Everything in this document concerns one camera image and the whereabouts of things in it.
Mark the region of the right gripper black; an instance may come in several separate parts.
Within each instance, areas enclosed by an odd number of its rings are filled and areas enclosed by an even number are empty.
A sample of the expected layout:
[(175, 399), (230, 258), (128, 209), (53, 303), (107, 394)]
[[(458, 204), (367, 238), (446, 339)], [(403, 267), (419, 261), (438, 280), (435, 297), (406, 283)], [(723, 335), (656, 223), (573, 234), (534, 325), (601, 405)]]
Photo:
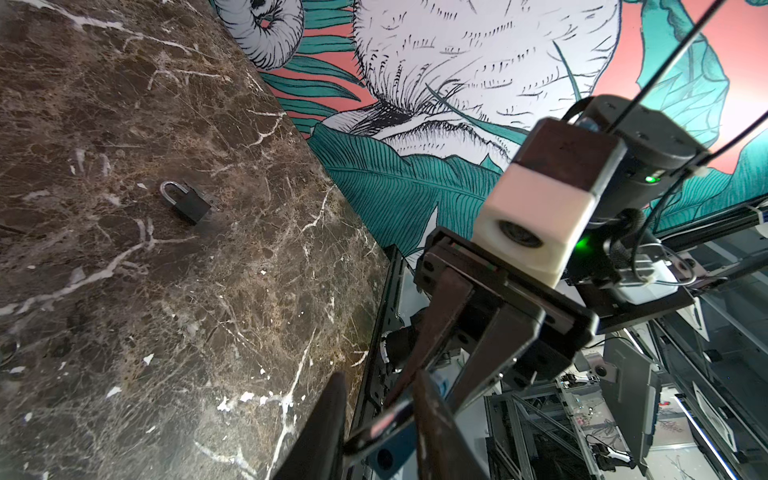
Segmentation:
[(452, 413), (491, 387), (499, 373), (513, 390), (555, 379), (593, 341), (599, 325), (587, 307), (445, 227), (427, 237), (417, 284), (434, 293), (414, 349), (384, 401), (387, 408), (429, 368), (457, 321), (465, 335), (480, 341), (446, 397)]

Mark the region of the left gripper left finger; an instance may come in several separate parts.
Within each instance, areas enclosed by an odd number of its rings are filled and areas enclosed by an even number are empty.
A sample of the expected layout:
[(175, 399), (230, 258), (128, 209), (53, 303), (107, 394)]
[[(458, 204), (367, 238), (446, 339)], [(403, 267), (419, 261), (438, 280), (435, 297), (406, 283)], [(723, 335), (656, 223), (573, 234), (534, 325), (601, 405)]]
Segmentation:
[(343, 372), (330, 377), (275, 480), (340, 479), (347, 388)]

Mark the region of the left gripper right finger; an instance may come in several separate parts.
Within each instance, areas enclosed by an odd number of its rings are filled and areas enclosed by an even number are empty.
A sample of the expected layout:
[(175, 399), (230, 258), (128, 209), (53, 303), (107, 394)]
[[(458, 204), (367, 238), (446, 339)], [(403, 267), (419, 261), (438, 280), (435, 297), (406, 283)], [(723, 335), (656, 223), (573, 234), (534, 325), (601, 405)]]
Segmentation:
[(488, 478), (465, 442), (437, 387), (424, 370), (414, 378), (413, 407), (419, 479)]

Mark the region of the blue padlock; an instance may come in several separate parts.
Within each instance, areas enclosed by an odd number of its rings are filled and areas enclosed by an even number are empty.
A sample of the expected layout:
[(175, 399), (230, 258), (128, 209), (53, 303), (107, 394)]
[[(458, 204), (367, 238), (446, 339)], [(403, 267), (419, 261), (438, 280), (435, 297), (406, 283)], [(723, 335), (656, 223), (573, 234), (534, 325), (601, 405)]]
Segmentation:
[(343, 443), (342, 479), (395, 479), (416, 449), (412, 398), (396, 402)]

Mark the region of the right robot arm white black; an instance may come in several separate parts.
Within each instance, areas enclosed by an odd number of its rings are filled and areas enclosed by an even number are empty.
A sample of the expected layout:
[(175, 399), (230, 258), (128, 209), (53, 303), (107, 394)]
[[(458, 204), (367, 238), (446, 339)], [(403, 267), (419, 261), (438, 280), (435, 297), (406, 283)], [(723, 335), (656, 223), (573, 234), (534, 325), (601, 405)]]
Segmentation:
[(609, 297), (662, 284), (653, 224), (714, 158), (638, 99), (587, 97), (539, 120), (472, 237), (429, 234), (415, 281), (430, 302), (384, 405), (455, 346), (469, 354), (447, 394), (459, 411), (499, 381), (524, 390), (556, 377), (598, 333), (689, 305), (682, 281), (657, 300)]

